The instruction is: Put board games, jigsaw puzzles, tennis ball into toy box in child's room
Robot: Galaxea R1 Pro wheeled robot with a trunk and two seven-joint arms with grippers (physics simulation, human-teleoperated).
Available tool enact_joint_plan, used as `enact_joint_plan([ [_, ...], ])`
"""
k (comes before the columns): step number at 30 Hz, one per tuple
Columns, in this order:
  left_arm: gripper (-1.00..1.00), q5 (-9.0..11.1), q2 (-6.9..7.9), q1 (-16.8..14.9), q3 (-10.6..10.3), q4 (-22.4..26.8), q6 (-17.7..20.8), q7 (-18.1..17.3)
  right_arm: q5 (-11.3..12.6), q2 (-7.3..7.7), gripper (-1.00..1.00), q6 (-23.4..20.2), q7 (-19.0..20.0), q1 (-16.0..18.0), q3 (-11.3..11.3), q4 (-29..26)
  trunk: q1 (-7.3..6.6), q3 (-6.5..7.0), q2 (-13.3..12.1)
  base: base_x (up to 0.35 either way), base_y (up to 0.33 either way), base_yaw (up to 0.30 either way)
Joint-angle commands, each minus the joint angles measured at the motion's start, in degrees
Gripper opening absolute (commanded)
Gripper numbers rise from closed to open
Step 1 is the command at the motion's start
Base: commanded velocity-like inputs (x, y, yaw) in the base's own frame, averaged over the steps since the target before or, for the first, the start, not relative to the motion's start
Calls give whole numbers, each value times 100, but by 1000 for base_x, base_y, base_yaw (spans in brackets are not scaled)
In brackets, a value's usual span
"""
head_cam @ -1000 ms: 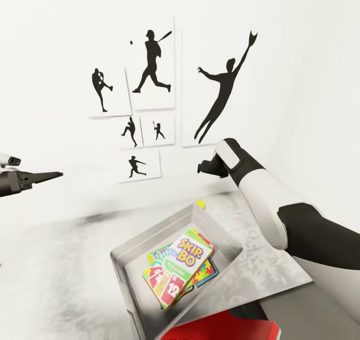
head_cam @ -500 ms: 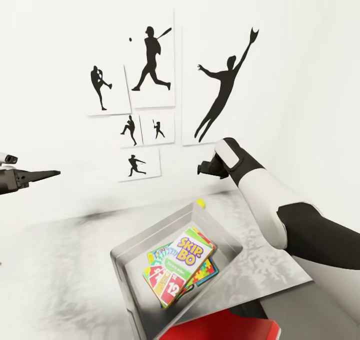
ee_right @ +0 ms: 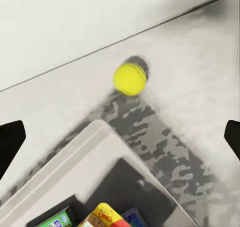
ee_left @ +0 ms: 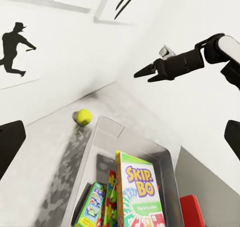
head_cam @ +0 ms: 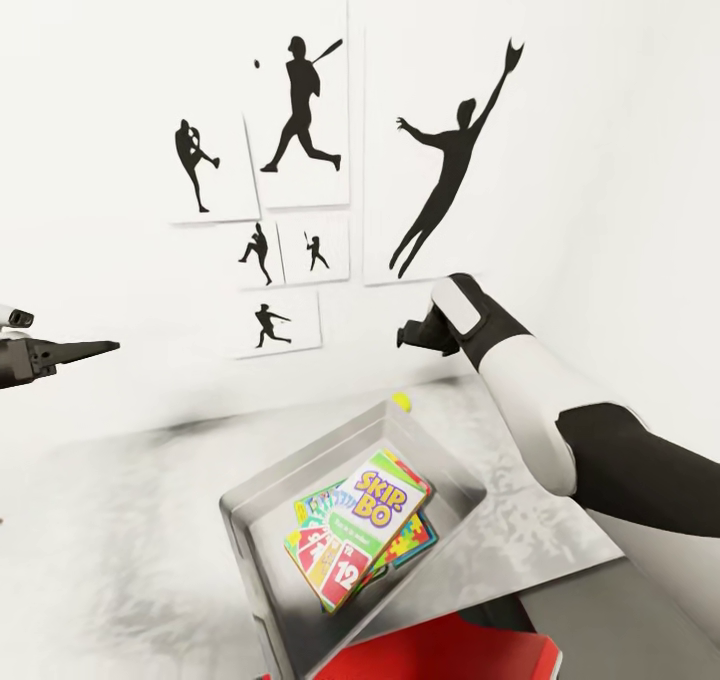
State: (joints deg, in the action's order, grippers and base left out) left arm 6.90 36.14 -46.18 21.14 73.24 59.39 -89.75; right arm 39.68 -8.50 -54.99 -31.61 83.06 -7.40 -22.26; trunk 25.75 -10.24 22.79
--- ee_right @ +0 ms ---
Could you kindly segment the board game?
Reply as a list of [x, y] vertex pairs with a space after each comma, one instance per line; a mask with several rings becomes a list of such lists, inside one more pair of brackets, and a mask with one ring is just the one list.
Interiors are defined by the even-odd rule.
[[69, 205], [36, 227], [79, 227], [81, 224]]
[[127, 212], [121, 214], [121, 217], [124, 218], [132, 227], [148, 227], [136, 207], [133, 207]]
[[132, 227], [107, 203], [100, 203], [79, 227]]

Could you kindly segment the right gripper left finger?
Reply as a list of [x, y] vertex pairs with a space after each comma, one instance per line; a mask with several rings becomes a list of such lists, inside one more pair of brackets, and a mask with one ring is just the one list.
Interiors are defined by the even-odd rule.
[[26, 139], [22, 120], [0, 125], [0, 180]]

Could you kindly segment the tennis ball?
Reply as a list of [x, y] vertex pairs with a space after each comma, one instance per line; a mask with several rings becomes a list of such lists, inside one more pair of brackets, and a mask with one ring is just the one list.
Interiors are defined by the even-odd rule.
[[128, 62], [116, 69], [113, 75], [115, 88], [124, 96], [135, 96], [146, 86], [145, 71], [136, 63]]

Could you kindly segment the toy box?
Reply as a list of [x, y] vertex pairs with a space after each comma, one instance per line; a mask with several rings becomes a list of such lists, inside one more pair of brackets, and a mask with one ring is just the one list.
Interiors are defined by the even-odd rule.
[[0, 207], [0, 227], [36, 227], [69, 205], [82, 224], [100, 203], [119, 215], [136, 207], [147, 227], [201, 227], [101, 118]]

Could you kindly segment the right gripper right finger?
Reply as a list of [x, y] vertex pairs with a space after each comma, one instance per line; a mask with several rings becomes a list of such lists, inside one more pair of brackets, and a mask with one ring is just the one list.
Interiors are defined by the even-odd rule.
[[240, 160], [240, 122], [229, 120], [227, 122], [224, 138]]

